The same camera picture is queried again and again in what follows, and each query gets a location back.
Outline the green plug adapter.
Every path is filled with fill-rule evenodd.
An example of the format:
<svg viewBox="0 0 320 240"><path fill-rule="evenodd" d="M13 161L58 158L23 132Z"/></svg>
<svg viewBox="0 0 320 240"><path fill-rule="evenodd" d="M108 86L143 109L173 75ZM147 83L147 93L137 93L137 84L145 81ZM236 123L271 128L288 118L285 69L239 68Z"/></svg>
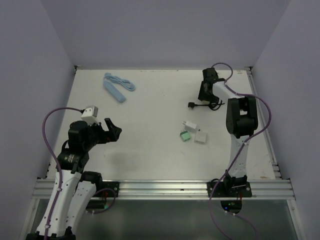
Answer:
<svg viewBox="0 0 320 240"><path fill-rule="evenodd" d="M189 141L191 139L191 135L187 130L180 132L179 136L183 142Z"/></svg>

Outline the light blue power strip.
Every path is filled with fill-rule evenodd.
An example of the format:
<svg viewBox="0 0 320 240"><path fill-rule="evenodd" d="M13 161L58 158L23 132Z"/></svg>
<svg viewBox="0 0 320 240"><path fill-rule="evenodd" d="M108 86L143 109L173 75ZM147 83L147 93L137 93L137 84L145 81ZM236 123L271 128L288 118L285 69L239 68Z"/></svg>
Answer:
<svg viewBox="0 0 320 240"><path fill-rule="evenodd" d="M119 103L124 103L127 100L127 98L116 89L111 82L104 81L103 86Z"/></svg>

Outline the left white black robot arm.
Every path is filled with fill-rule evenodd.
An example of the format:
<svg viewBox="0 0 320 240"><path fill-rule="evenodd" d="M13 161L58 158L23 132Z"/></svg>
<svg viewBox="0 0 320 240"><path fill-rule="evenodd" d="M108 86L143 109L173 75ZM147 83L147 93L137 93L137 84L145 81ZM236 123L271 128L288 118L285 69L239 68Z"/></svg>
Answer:
<svg viewBox="0 0 320 240"><path fill-rule="evenodd" d="M108 130L101 123L84 120L70 124L68 139L57 157L53 190L41 222L28 240L74 240L80 219L86 211L104 213L109 206L88 207L92 197L103 200L118 197L119 182L103 182L99 172L85 171L89 151L96 145L116 142L122 129L105 118Z"/></svg>

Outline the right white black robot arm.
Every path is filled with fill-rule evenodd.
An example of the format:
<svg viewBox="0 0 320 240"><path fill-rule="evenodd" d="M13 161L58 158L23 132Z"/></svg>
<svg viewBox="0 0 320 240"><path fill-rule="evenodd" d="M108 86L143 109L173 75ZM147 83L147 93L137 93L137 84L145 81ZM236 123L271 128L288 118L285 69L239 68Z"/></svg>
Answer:
<svg viewBox="0 0 320 240"><path fill-rule="evenodd" d="M239 95L228 89L226 80L213 67L204 69L202 76L198 99L209 102L212 109L226 105L225 125L231 137L231 149L222 189L232 197L247 184L249 138L258 128L257 102L251 95Z"/></svg>

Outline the white square plug adapter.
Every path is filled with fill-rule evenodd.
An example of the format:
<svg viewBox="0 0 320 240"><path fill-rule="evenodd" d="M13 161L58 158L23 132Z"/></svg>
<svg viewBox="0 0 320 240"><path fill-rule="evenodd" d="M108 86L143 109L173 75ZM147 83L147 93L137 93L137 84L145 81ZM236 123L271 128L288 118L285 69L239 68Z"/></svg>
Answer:
<svg viewBox="0 0 320 240"><path fill-rule="evenodd" d="M194 142L198 144L205 144L207 142L208 134L204 131L198 130L194 135Z"/></svg>

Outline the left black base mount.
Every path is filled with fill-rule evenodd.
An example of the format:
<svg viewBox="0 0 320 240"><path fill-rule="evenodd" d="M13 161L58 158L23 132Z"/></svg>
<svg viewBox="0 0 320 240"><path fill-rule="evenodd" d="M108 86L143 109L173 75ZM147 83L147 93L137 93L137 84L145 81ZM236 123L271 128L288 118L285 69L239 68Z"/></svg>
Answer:
<svg viewBox="0 0 320 240"><path fill-rule="evenodd" d="M101 173L85 171L82 174L82 179L96 186L94 197L117 198L119 195L120 183L118 181L104 181Z"/></svg>

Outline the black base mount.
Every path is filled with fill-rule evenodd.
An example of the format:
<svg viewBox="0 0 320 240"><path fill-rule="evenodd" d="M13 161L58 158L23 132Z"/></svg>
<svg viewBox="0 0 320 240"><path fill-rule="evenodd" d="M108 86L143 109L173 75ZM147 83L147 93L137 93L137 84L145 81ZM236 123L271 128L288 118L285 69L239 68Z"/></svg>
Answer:
<svg viewBox="0 0 320 240"><path fill-rule="evenodd" d="M227 174L222 181L217 178L206 183L208 196L213 198L250 198L253 196L247 175L231 177Z"/></svg>
<svg viewBox="0 0 320 240"><path fill-rule="evenodd" d="M119 195L120 183L118 181L104 181L101 173L85 171L82 174L82 179L96 186L94 197L117 198Z"/></svg>

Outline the right aluminium side rail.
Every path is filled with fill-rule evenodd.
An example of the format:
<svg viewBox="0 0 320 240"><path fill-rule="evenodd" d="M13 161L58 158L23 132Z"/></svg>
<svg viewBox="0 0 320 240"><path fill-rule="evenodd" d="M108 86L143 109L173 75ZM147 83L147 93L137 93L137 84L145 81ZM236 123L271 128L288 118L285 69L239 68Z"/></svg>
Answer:
<svg viewBox="0 0 320 240"><path fill-rule="evenodd" d="M253 74L252 74L252 67L245 67L244 70L246 71L252 93L254 95L257 95L257 90L256 90L256 86L255 86L254 78L253 78ZM264 106L264 104L260 100L258 100L257 101L257 111L258 111L260 124L262 127L264 127L267 123L267 121L265 120L265 115L264 115L265 108L266 107ZM283 178L282 178L282 175L280 172L279 164L278 164L276 156L275 156L275 152L274 152L274 149L272 146L272 142L271 142L271 138L270 138L270 134L269 134L268 130L265 130L263 132L263 136L264 136L264 139L266 142L266 146L267 146L267 150L268 150L268 153L270 156L270 161L271 161L271 165L273 168L275 178L277 180L282 180Z"/></svg>

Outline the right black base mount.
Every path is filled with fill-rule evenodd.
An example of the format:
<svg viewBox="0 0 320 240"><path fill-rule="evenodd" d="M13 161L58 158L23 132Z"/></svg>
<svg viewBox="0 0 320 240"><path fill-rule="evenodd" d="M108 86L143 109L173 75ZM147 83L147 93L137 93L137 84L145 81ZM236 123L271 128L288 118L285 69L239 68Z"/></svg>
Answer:
<svg viewBox="0 0 320 240"><path fill-rule="evenodd" d="M208 196L213 198L250 198L253 196L247 175L231 177L227 174L222 181L217 178L206 183Z"/></svg>

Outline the aluminium mounting rail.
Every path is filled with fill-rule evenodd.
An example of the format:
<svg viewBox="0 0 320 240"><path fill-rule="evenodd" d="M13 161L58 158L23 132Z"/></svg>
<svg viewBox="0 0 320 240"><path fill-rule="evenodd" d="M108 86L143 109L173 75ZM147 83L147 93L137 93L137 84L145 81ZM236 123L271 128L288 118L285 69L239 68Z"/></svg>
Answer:
<svg viewBox="0 0 320 240"><path fill-rule="evenodd" d="M249 200L294 200L290 180L250 180ZM119 182L119 200L207 200L206 180L123 180Z"/></svg>

